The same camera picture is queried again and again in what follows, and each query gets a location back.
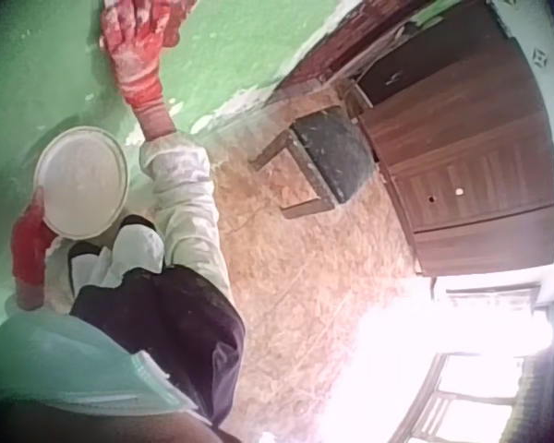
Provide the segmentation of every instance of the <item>person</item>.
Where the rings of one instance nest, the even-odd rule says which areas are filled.
[[[102,12],[101,46],[141,125],[152,223],[129,215],[112,249],[69,251],[69,315],[41,309],[56,235],[43,191],[15,223],[11,250],[22,312],[0,327],[0,441],[237,441],[230,412],[245,326],[220,249],[205,149],[179,132],[163,102],[162,0],[119,0]]]

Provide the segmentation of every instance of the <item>white plastic lid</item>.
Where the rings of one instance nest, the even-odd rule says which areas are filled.
[[[35,170],[45,223],[72,240],[95,237],[117,219],[127,198],[127,163],[113,136],[79,126],[56,137]]]

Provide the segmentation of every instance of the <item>green wall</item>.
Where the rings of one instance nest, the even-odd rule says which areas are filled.
[[[100,126],[124,144],[136,121],[97,45],[102,0],[0,2],[0,322],[12,293],[8,239],[35,162],[57,133]],[[163,57],[165,97],[189,131],[240,90],[273,85],[333,15],[356,0],[199,0]],[[136,150],[129,163],[136,168]]]

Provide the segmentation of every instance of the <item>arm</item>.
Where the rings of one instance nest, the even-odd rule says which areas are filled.
[[[119,89],[146,138],[140,164],[154,181],[154,217],[162,231],[167,264],[193,269],[231,299],[207,153],[176,133],[163,103],[159,58],[170,14],[166,5],[158,0],[151,5],[120,0],[118,6],[105,9],[102,45],[113,61]],[[147,7],[151,10],[140,12]]]

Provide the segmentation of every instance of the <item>floor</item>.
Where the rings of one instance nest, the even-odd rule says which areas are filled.
[[[256,174],[247,165],[296,116],[336,102],[326,91],[278,103],[232,137],[215,136],[242,153],[224,159],[214,181],[223,252],[247,323],[224,427],[245,442],[341,441],[325,436],[321,423],[357,351],[360,320],[373,306],[427,292],[377,174],[338,209],[288,221],[279,208],[313,192],[289,153]]]

